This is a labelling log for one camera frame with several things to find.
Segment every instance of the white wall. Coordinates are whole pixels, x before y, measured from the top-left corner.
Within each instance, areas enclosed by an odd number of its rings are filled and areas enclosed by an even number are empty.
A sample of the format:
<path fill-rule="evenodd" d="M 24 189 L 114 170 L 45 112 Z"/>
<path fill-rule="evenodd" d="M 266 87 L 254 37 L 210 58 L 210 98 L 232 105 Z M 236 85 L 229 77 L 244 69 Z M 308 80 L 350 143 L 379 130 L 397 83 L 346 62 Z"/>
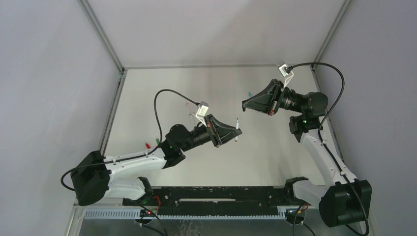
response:
<path fill-rule="evenodd" d="M 294 74 L 290 88 L 304 94 L 317 91 L 308 66 L 294 69 Z M 241 102 L 249 98 L 248 92 L 256 95 L 275 78 L 282 80 L 276 67 L 128 70 L 105 154 L 143 151 L 145 143 L 155 147 L 159 132 L 153 98 L 160 89 L 174 89 L 195 101 L 207 102 L 208 114 L 223 123 L 234 126 L 239 118 L 243 134 L 238 142 L 219 148 L 210 142 L 189 150 L 186 159 L 174 167 L 138 173 L 149 177 L 153 186 L 283 186 L 286 179 L 298 176 L 324 184 L 313 159 L 290 133 L 290 116 L 299 114 L 280 109 L 270 117 L 242 111 Z M 158 96 L 163 139 L 177 123 L 188 130 L 194 127 L 186 103 L 173 93 Z"/>
<path fill-rule="evenodd" d="M 122 64 L 311 61 L 343 0 L 89 0 Z"/>
<path fill-rule="evenodd" d="M 323 62 L 339 67 L 345 93 L 334 109 L 345 160 L 373 187 L 381 235 L 417 235 L 417 1 L 355 1 Z M 336 73 L 319 67 L 333 100 Z"/>
<path fill-rule="evenodd" d="M 0 34 L 1 235 L 60 236 L 119 73 L 75 0 L 1 1 Z"/>

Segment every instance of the white marker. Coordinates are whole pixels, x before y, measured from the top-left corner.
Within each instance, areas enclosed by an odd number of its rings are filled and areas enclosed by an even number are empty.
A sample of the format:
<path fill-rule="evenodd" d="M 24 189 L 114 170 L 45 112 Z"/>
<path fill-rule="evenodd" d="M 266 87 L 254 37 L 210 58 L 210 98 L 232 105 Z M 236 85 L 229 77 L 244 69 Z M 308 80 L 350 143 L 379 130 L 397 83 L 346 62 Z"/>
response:
<path fill-rule="evenodd" d="M 239 129 L 239 118 L 236 118 L 236 129 Z"/>

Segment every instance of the white table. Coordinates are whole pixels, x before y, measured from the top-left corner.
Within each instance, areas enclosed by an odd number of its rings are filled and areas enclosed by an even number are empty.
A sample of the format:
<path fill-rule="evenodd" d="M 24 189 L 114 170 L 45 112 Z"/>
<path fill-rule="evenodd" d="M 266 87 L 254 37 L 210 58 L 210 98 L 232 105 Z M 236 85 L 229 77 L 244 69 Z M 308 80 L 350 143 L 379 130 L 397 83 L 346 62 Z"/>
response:
<path fill-rule="evenodd" d="M 298 93 L 317 91 L 308 66 L 296 68 L 294 73 L 289 88 Z M 238 117 L 243 134 L 238 142 L 219 148 L 206 143 L 187 151 L 186 159 L 174 167 L 140 173 L 153 186 L 282 186 L 286 179 L 298 176 L 322 185 L 323 178 L 312 158 L 290 133 L 290 116 L 297 113 L 280 109 L 270 117 L 241 109 L 248 92 L 257 94 L 274 78 L 282 80 L 276 67 L 128 70 L 105 155 L 143 151 L 145 143 L 155 147 L 159 131 L 153 98 L 160 89 L 174 89 L 197 102 L 209 103 L 208 114 L 223 123 L 234 126 Z M 192 129 L 186 103 L 170 92 L 159 95 L 163 139 L 174 124 Z M 324 130 L 330 137 L 327 122 Z M 329 146 L 334 151 L 332 140 Z"/>

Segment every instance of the robotic arm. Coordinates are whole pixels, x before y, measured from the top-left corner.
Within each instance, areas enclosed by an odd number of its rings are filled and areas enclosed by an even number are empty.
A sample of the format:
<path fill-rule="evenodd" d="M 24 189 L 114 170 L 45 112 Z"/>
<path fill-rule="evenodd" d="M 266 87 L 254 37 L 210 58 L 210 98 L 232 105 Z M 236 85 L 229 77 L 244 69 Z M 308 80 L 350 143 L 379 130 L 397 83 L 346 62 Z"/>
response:
<path fill-rule="evenodd" d="M 301 113 L 300 116 L 290 117 L 290 132 L 309 152 L 326 185 L 316 186 L 305 177 L 297 177 L 288 179 L 286 188 L 292 197 L 318 207 L 325 224 L 334 227 L 365 220 L 360 203 L 349 185 L 358 194 L 366 215 L 369 213 L 372 188 L 367 180 L 358 180 L 340 157 L 328 150 L 326 138 L 323 142 L 319 138 L 319 117 L 326 114 L 327 105 L 328 98 L 323 93 L 298 94 L 276 79 L 271 80 L 262 92 L 242 101 L 243 111 L 248 108 L 272 116 L 282 108 Z"/>
<path fill-rule="evenodd" d="M 153 196 L 153 190 L 148 179 L 140 177 L 143 171 L 175 166 L 185 159 L 185 151 L 210 141 L 219 147 L 242 134 L 240 129 L 221 123 L 211 114 L 205 116 L 207 109 L 208 105 L 202 106 L 196 114 L 202 125 L 192 131 L 182 124 L 174 125 L 155 151 L 122 156 L 102 156 L 100 151 L 88 154 L 78 165 L 80 168 L 71 172 L 78 204 L 87 206 L 102 198 L 147 202 Z"/>

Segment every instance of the black cable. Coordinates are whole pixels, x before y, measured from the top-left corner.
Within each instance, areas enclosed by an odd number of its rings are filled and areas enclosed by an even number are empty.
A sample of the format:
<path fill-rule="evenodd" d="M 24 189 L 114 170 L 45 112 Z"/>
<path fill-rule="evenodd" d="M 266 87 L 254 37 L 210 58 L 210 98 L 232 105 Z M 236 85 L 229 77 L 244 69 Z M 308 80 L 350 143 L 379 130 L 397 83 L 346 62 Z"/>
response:
<path fill-rule="evenodd" d="M 143 205 L 138 205 L 138 206 L 142 207 L 143 209 L 145 209 L 148 212 L 150 212 L 153 216 L 155 216 L 155 218 L 159 221 L 159 223 L 161 224 L 162 228 L 164 229 L 165 236 L 168 236 L 167 229 L 165 228 L 165 225 L 164 225 L 164 223 L 162 223 L 161 219 L 159 219 L 159 217 L 155 213 L 153 213 L 153 211 L 149 210 L 148 208 L 144 207 Z"/>
<path fill-rule="evenodd" d="M 288 67 L 289 71 L 291 71 L 292 69 L 299 67 L 299 66 L 304 66 L 304 65 L 324 65 L 327 67 L 332 68 L 333 70 L 335 70 L 339 76 L 340 79 L 342 80 L 342 88 L 340 89 L 339 95 L 337 96 L 335 102 L 333 103 L 333 105 L 330 107 L 330 109 L 328 110 L 328 112 L 326 113 L 326 115 L 323 117 L 322 122 L 320 123 L 319 126 L 319 131 L 318 131 L 318 135 L 319 135 L 319 139 L 322 142 L 322 145 L 325 147 L 326 151 L 330 154 L 331 158 L 333 159 L 334 163 L 336 164 L 337 168 L 339 169 L 340 172 L 342 172 L 342 168 L 340 167 L 339 163 L 336 161 L 336 158 L 334 157 L 333 153 L 331 153 L 330 149 L 328 149 L 327 145 L 323 143 L 323 138 L 321 135 L 321 129 L 323 127 L 323 123 L 325 122 L 326 118 L 329 116 L 330 112 L 333 111 L 333 108 L 336 106 L 337 102 L 339 101 L 340 97 L 342 96 L 343 90 L 345 89 L 345 78 L 343 77 L 342 72 L 337 69 L 335 66 L 327 64 L 327 63 L 323 63 L 323 62 L 307 62 L 307 63 L 301 63 L 301 64 L 297 64 L 297 65 L 293 65 Z M 357 232 L 356 230 L 354 230 L 352 227 L 350 227 L 349 225 L 346 225 L 346 227 L 348 227 L 352 232 L 354 232 L 355 234 L 359 235 L 359 236 L 367 236 L 369 234 L 369 222 L 368 222 L 368 217 L 366 215 L 365 212 L 365 208 L 363 207 L 362 201 L 360 200 L 359 195 L 357 194 L 356 190 L 354 189 L 354 187 L 352 186 L 352 184 L 350 183 L 350 181 L 348 180 L 348 178 L 346 177 L 346 175 L 343 175 L 344 179 L 346 180 L 346 182 L 348 183 L 348 185 L 350 186 L 350 188 L 352 189 L 354 195 L 356 196 L 356 199 L 359 201 L 360 204 L 360 208 L 362 209 L 362 213 L 363 216 L 365 217 L 365 225 L 366 225 L 366 232 L 364 234 L 361 234 L 359 232 Z"/>
<path fill-rule="evenodd" d="M 316 234 L 313 232 L 313 230 L 306 223 L 303 223 L 302 225 L 304 225 L 306 228 L 308 228 L 308 230 L 313 234 L 313 236 L 316 236 Z"/>
<path fill-rule="evenodd" d="M 153 230 L 153 231 L 157 232 L 158 234 L 160 234 L 161 236 L 164 236 L 164 234 L 161 231 L 159 231 L 155 228 L 152 228 L 151 226 L 147 226 L 147 225 L 142 224 L 142 227 Z"/>
<path fill-rule="evenodd" d="M 159 128 L 159 136 L 160 136 L 160 139 L 159 139 L 159 140 L 160 140 L 160 142 L 159 142 L 159 143 L 162 143 L 162 128 L 161 128 L 161 124 L 159 123 L 158 113 L 156 112 L 156 99 L 157 99 L 158 95 L 159 95 L 160 93 L 164 92 L 164 91 L 173 92 L 173 93 L 175 93 L 175 94 L 177 94 L 177 95 L 181 96 L 182 98 L 184 98 L 184 99 L 188 100 L 189 102 L 194 103 L 194 104 L 195 104 L 195 105 L 197 105 L 197 106 L 200 104 L 200 103 L 198 103 L 198 102 L 194 102 L 193 100 L 189 99 L 188 97 L 186 97 L 186 96 L 182 95 L 181 93 L 179 93 L 179 92 L 177 92 L 177 91 L 175 91 L 175 90 L 172 90 L 172 89 L 162 89 L 162 90 L 158 91 L 158 92 L 156 93 L 156 95 L 155 95 L 155 98 L 153 99 L 153 110 L 155 111 L 156 122 L 157 122 L 157 124 L 158 124 L 158 128 Z M 159 147 L 159 145 L 157 145 L 154 149 L 152 149 L 150 152 L 148 152 L 148 153 L 146 153 L 146 154 L 142 154 L 142 155 L 139 155 L 139 156 L 128 157 L 128 158 L 123 158 L 123 159 L 118 159 L 118 160 L 116 160 L 116 162 L 127 161 L 127 160 L 132 160 L 132 159 L 136 159 L 136 158 L 144 157 L 144 156 L 146 156 L 146 155 L 149 155 L 149 154 L 152 154 L 153 152 L 155 152 L 155 151 L 158 149 L 158 147 Z M 69 170 L 69 171 L 65 172 L 65 173 L 62 175 L 62 177 L 61 177 L 61 185 L 62 185 L 62 186 L 64 186 L 64 187 L 65 187 L 66 189 L 68 189 L 68 190 L 74 191 L 74 189 L 73 189 L 73 188 L 69 187 L 68 185 L 66 185 L 66 184 L 64 183 L 64 178 L 65 178 L 65 176 L 66 176 L 67 174 L 69 174 L 69 173 L 71 173 L 71 172 L 73 172 L 73 171 L 76 171 L 77 169 L 80 169 L 80 168 L 90 167 L 90 166 L 98 166 L 98 165 L 106 165 L 106 164 L 110 164 L 110 163 L 112 163 L 112 161 L 107 161 L 107 162 L 102 162 L 102 163 L 95 163 L 95 164 L 89 164 L 89 165 L 84 165 L 84 166 L 79 166 L 79 167 L 72 168 L 71 170 Z"/>
<path fill-rule="evenodd" d="M 301 207 L 303 206 L 304 204 L 302 204 L 302 205 L 300 205 L 299 207 L 298 207 L 298 209 L 297 209 L 297 211 L 296 211 L 296 215 L 294 216 L 294 223 L 293 223 L 293 236 L 296 236 L 296 220 L 297 220 L 297 215 L 298 215 L 298 212 L 299 212 L 299 210 L 301 209 Z"/>

